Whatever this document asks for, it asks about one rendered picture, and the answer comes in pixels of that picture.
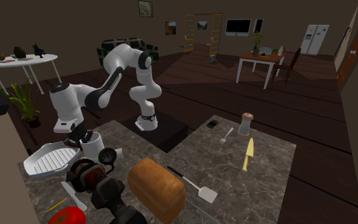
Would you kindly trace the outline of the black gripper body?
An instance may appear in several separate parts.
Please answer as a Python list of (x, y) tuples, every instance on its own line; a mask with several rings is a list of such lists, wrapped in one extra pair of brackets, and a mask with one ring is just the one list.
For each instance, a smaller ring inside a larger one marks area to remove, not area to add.
[(87, 135), (88, 130), (85, 128), (83, 122), (77, 125), (70, 133), (70, 139), (73, 141), (84, 140)]

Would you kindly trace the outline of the white cup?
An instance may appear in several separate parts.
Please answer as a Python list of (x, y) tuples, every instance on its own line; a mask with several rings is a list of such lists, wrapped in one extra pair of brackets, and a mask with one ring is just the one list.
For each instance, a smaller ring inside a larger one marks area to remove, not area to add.
[(99, 163), (99, 153), (104, 149), (101, 135), (98, 132), (94, 132), (87, 143), (80, 141), (80, 144), (84, 157)]

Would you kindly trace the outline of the black and red appliance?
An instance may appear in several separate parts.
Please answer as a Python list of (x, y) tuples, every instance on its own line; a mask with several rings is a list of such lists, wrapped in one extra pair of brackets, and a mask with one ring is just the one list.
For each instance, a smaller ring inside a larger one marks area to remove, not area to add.
[(123, 158), (121, 148), (104, 148), (99, 152), (97, 163), (89, 158), (73, 163), (66, 174), (66, 181), (76, 192), (90, 193), (96, 209), (110, 210), (114, 219), (109, 224), (148, 224), (142, 213), (122, 201), (123, 182), (109, 175), (118, 158)]

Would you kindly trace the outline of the white plastic knife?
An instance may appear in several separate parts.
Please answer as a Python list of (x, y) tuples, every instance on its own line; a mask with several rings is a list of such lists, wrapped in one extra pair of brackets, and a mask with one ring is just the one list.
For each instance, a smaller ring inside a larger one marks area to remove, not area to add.
[(85, 212), (87, 210), (87, 206), (77, 198), (76, 191), (72, 188), (72, 186), (65, 181), (61, 181), (60, 183), (66, 190), (66, 192), (70, 195), (70, 197), (73, 199), (73, 201), (76, 203), (77, 207), (83, 212)]

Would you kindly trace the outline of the red tomato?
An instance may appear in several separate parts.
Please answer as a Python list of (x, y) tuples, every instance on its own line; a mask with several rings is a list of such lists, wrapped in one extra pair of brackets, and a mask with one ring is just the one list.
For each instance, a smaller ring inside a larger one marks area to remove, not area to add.
[(53, 215), (47, 224), (85, 224), (86, 216), (84, 212), (74, 206), (61, 209)]

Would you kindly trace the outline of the white round table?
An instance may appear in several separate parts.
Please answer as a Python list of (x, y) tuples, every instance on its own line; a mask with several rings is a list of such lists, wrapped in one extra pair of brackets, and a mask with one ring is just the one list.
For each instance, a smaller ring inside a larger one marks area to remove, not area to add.
[[(0, 68), (3, 67), (22, 67), (23, 70), (25, 71), (26, 76), (29, 78), (29, 74), (26, 70), (26, 66), (30, 69), (32, 77), (34, 78), (34, 80), (36, 81), (36, 84), (40, 90), (40, 92), (42, 94), (44, 94), (43, 89), (41, 88), (38, 78), (35, 75), (32, 65), (36, 65), (36, 64), (43, 64), (46, 62), (51, 62), (53, 65), (53, 68), (56, 72), (57, 78), (59, 81), (61, 81), (60, 79), (60, 75), (59, 72), (56, 68), (56, 65), (54, 63), (54, 60), (56, 60), (58, 58), (57, 55), (54, 54), (41, 54), (40, 56), (38, 55), (34, 55), (34, 54), (28, 54), (26, 55), (26, 58), (24, 59), (14, 59), (13, 57), (9, 56), (6, 57), (4, 60), (0, 60)], [(2, 84), (2, 81), (0, 80), (0, 86), (2, 87), (2, 89), (4, 90), (4, 92), (6, 94), (8, 94), (8, 91), (5, 89), (4, 85)]]

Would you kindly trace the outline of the silver fork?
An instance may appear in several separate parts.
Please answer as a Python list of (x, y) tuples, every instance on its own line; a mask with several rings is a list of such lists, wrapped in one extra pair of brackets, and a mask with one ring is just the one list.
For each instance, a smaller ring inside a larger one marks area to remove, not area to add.
[(231, 127), (229, 131), (226, 133), (226, 135), (219, 140), (219, 144), (224, 144), (226, 142), (226, 138), (231, 134), (232, 131), (233, 131), (233, 127)]

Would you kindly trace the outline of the white and brown pepper mill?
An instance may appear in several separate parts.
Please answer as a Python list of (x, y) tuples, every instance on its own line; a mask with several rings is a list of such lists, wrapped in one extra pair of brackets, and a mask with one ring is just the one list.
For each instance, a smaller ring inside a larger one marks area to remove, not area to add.
[(250, 124), (253, 120), (253, 115), (250, 113), (244, 113), (242, 115), (242, 121), (238, 130), (238, 135), (248, 136), (250, 131)]

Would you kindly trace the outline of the yellow-framed double door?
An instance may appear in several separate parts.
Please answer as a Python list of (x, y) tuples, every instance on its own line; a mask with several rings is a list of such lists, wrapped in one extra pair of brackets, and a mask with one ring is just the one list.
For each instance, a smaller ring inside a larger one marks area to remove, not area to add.
[[(219, 41), (221, 37), (222, 13), (212, 13), (212, 25), (210, 29), (209, 57), (215, 56), (219, 51)], [(195, 15), (187, 14), (184, 16), (184, 52), (192, 52), (194, 49), (194, 30)]]

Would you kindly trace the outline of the white-legged dining table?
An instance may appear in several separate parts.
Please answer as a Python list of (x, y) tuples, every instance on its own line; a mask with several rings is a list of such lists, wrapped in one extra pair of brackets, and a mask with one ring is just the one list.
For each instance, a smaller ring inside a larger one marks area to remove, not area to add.
[(261, 43), (261, 39), (263, 38), (263, 35), (261, 35), (259, 32), (254, 32), (254, 35), (255, 35), (256, 39), (254, 41), (255, 47), (253, 49), (253, 52), (246, 53), (246, 54), (239, 56), (236, 83), (239, 82), (243, 62), (252, 62), (253, 63), (252, 71), (255, 71), (257, 64), (266, 64), (266, 65), (269, 65), (267, 75), (266, 75), (265, 84), (263, 87), (264, 89), (266, 89), (268, 82), (270, 80), (270, 76), (273, 71), (273, 66), (276, 63), (278, 63), (279, 65), (282, 65), (282, 63), (284, 61), (284, 57), (286, 56), (287, 53), (283, 52), (283, 46), (281, 46), (281, 48), (279, 49), (279, 54), (273, 53), (271, 55), (261, 56), (259, 54), (258, 46)]

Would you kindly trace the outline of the brown wooden chair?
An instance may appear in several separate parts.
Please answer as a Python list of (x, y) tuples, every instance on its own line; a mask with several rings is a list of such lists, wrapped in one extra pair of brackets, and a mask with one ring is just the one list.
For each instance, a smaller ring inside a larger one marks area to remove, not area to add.
[(275, 65), (273, 66), (273, 68), (274, 68), (275, 70), (274, 70), (274, 73), (273, 73), (273, 77), (271, 78), (271, 82), (272, 82), (272, 83), (273, 83), (273, 81), (274, 81), (276, 75), (278, 75), (278, 70), (279, 70), (279, 69), (284, 69), (284, 70), (287, 71), (287, 72), (286, 72), (286, 77), (285, 77), (285, 79), (284, 79), (285, 85), (287, 84), (287, 82), (288, 82), (288, 80), (289, 80), (290, 73), (291, 73), (291, 71), (293, 70), (293, 67), (294, 67), (296, 61), (298, 60), (298, 57), (299, 57), (300, 53), (301, 53), (301, 48), (298, 48), (298, 50), (297, 50), (296, 53), (294, 54), (294, 57), (293, 57), (293, 59), (292, 59), (292, 61), (291, 61), (291, 63), (290, 63), (289, 65), (275, 64)]

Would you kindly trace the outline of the black-handled white spatula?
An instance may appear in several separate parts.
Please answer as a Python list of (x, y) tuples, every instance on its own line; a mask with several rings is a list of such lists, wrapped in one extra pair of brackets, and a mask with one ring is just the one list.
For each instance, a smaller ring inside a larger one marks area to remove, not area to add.
[(194, 186), (198, 190), (198, 196), (202, 198), (203, 200), (206, 200), (209, 203), (213, 203), (216, 199), (218, 193), (214, 190), (211, 190), (210, 188), (203, 186), (199, 187), (196, 184), (194, 184), (192, 181), (190, 181), (188, 178), (186, 178), (183, 174), (181, 174), (179, 171), (175, 170), (171, 166), (167, 167), (169, 170), (180, 176), (182, 179), (186, 180), (190, 185)]

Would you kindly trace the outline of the orange wall picture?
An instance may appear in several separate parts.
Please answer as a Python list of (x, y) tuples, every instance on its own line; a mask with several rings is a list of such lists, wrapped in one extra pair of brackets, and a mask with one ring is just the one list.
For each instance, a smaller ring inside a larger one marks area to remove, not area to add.
[(166, 36), (176, 35), (176, 22), (175, 21), (166, 21), (165, 35)]

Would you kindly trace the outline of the grey framed wall picture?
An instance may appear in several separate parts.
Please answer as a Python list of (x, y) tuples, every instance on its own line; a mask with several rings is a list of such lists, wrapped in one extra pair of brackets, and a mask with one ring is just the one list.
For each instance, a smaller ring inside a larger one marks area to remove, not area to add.
[(153, 3), (149, 1), (138, 1), (139, 16), (140, 17), (153, 17)]

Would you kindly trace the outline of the wall television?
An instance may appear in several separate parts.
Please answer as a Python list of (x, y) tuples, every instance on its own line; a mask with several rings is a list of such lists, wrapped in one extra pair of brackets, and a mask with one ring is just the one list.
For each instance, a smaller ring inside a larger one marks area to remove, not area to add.
[(226, 22), (226, 36), (248, 36), (251, 19), (228, 19)]

